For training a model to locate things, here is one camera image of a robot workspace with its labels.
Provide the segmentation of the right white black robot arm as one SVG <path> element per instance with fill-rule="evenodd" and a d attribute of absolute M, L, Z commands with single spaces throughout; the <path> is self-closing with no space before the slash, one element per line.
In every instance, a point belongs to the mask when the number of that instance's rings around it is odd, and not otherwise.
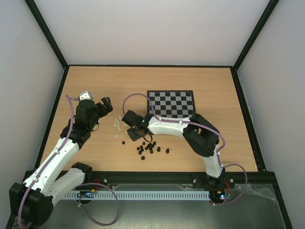
<path fill-rule="evenodd" d="M 191 149 L 203 157 L 209 184 L 218 187 L 224 182 L 224 166 L 219 151 L 224 148 L 225 139 L 201 115 L 166 118 L 147 114 L 142 117 L 129 110 L 122 117 L 122 121 L 130 127 L 127 133 L 132 141 L 144 138 L 146 135 L 173 135 L 184 138 Z"/>

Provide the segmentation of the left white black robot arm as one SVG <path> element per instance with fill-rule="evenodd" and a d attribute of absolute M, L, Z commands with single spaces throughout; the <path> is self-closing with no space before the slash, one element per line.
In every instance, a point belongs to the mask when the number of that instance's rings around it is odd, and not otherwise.
<path fill-rule="evenodd" d="M 71 109 L 68 125 L 49 156 L 23 183 L 14 183 L 9 189 L 11 212 L 21 229 L 31 224 L 44 224 L 58 201 L 89 179 L 92 167 L 82 163 L 76 164 L 66 175 L 58 176 L 91 137 L 94 127 L 99 126 L 99 119 L 112 110 L 109 97 L 98 103 L 88 92 L 79 97 L 76 109 Z"/>

